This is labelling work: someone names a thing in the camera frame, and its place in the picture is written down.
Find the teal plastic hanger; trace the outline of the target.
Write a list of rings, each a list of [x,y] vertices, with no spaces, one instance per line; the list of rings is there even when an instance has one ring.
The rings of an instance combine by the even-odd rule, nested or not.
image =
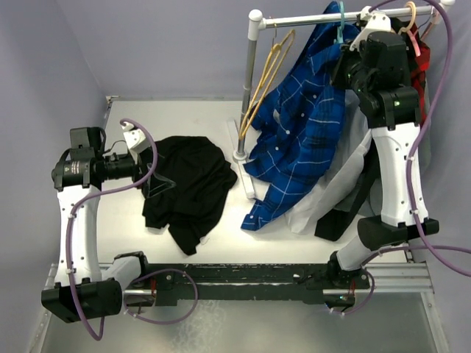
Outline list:
[[[339,20],[339,25],[337,26],[337,30],[336,30],[336,42],[339,45],[343,45],[344,44],[344,27],[346,23],[344,2],[338,1],[338,6],[339,6],[340,20]]]

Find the blue plaid shirt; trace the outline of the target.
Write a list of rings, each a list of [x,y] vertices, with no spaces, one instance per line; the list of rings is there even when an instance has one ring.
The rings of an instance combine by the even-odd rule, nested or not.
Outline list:
[[[245,171],[268,183],[241,228],[257,231],[308,195],[329,169],[345,122],[345,92],[330,84],[339,60],[338,22],[318,24],[294,66],[263,100]]]

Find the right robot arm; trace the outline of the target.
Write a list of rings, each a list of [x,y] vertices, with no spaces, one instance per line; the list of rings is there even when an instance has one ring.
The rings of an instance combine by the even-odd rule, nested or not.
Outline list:
[[[439,222],[429,217],[423,199],[414,200],[408,193],[422,187],[414,145],[421,131],[419,95],[410,83],[406,42],[393,32],[375,30],[343,48],[332,85],[359,98],[382,184],[380,215],[360,219],[357,235],[327,263],[328,282],[343,288],[376,251],[436,234]]]

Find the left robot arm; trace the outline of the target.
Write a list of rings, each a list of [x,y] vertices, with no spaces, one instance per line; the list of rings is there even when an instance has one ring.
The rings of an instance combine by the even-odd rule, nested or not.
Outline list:
[[[52,170],[60,206],[60,256],[52,288],[41,304],[60,320],[74,323],[116,315],[131,284],[146,287],[152,278],[143,252],[117,255],[103,270],[97,251],[97,213],[106,195],[104,182],[130,178],[130,188],[148,182],[157,167],[157,147],[137,122],[123,120],[127,151],[107,154],[106,133],[97,126],[71,129],[71,146]]]

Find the yellow velvet hanger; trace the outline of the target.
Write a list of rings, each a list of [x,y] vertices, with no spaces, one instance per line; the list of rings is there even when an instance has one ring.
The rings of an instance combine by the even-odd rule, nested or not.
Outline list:
[[[283,61],[285,60],[286,55],[288,54],[294,42],[295,35],[296,31],[291,29],[279,43],[273,43],[266,58],[258,85],[249,102],[247,111],[242,118],[238,133],[238,139],[240,141],[246,137],[249,127],[254,121],[255,116],[257,115],[264,99],[266,98],[266,95],[268,94],[269,89],[272,86],[272,83],[275,80],[281,65],[283,64]]]

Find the red plaid hanging shirt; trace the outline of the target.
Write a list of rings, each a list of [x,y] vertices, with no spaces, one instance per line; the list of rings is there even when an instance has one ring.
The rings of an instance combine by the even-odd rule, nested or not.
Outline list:
[[[411,52],[408,54],[408,64],[411,73],[411,85],[419,95],[419,108],[421,113],[420,125],[422,126],[427,118],[425,86],[426,71],[430,67],[431,50],[420,38],[419,29],[416,24],[407,32],[406,43],[411,46]]]

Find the pink hanger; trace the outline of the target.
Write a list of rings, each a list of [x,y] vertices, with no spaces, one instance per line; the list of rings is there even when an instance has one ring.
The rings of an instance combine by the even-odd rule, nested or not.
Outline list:
[[[417,37],[419,38],[426,38],[431,30],[440,22],[440,14],[439,12],[433,7],[431,10],[431,14],[426,22],[419,25],[414,32],[411,30],[407,31],[408,39],[413,49],[413,53],[415,57],[421,56],[421,49],[418,43]]]

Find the white shirt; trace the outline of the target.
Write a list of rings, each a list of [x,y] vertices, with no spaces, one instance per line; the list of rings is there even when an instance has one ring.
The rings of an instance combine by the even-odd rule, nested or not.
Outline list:
[[[295,234],[306,235],[315,229],[317,221],[354,190],[363,171],[372,135],[360,110],[359,99],[351,90],[345,93],[345,105],[344,128],[329,169],[285,214],[288,227]]]

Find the black hanging shirt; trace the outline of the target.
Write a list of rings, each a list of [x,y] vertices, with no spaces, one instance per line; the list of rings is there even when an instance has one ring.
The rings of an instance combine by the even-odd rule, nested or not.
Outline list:
[[[363,68],[362,90],[351,91],[359,99],[372,142],[354,190],[316,223],[316,236],[332,241],[338,240],[353,222],[375,181],[393,177],[396,168],[392,161],[378,156],[373,138],[382,132],[416,132],[421,119],[419,95],[411,86],[403,38],[392,29],[373,32],[361,41],[357,52]]]

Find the black garment on table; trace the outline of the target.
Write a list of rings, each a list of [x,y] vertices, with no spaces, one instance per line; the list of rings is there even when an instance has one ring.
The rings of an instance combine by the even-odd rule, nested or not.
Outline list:
[[[238,177],[223,151],[207,137],[171,136],[155,144],[157,172],[176,186],[145,199],[145,225],[167,227],[180,250],[191,256],[200,239],[218,224]]]

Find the silver clothes rack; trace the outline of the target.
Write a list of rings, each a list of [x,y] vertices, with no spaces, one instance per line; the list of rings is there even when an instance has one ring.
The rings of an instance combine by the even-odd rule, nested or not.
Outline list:
[[[244,93],[241,105],[241,115],[238,120],[228,124],[231,141],[233,143],[234,152],[233,159],[238,166],[240,179],[244,187],[244,192],[248,199],[255,198],[255,188],[253,185],[252,177],[245,171],[243,164],[248,160],[248,154],[245,151],[245,135],[244,128],[248,127],[248,123],[244,121],[247,112],[250,111],[249,104],[252,98],[252,78],[255,67],[256,49],[260,32],[265,29],[279,29],[282,27],[295,27],[307,26],[312,24],[326,24],[332,22],[346,22],[356,21],[357,19],[370,20],[372,15],[369,11],[376,11],[383,13],[388,17],[414,17],[418,15],[429,15],[431,17],[430,24],[427,26],[426,32],[430,32],[438,23],[444,21],[444,16],[449,9],[455,4],[454,1],[437,1],[436,4],[428,4],[427,6],[418,6],[412,9],[408,5],[401,8],[383,9],[380,4],[373,8],[365,6],[362,10],[356,12],[345,12],[341,7],[337,13],[333,14],[319,14],[319,15],[305,15],[287,18],[264,18],[260,10],[254,9],[249,12],[249,26],[248,26],[248,49],[247,60],[244,78]]]

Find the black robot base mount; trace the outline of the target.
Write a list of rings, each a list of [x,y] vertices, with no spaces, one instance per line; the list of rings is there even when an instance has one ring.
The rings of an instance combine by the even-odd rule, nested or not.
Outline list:
[[[126,296],[156,306],[193,301],[296,301],[339,304],[341,297],[370,289],[365,270],[332,275],[325,264],[157,264],[151,279],[130,285]]]

